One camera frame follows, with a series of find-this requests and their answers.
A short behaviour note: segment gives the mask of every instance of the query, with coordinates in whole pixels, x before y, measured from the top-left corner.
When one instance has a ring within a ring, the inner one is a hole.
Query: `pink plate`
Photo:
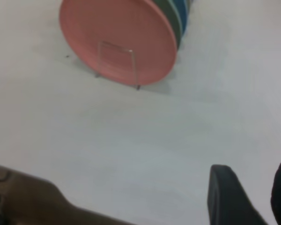
[[[60,9],[64,36],[89,67],[120,83],[146,85],[164,78],[177,55],[170,23],[152,0],[64,0]],[[110,43],[131,52],[101,45]],[[101,60],[98,48],[101,46]]]

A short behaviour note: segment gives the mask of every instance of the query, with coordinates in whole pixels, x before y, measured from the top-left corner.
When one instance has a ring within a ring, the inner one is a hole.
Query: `white surface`
[[[209,168],[227,164],[274,225],[281,0],[196,1],[174,71],[141,91],[77,60],[59,4],[0,0],[0,164],[140,225],[208,224]]]

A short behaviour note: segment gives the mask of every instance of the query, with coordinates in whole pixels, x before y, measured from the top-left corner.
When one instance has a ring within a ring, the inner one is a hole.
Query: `stack of plates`
[[[60,25],[71,48],[89,67],[120,83],[146,85],[172,70],[190,2],[63,0]]]

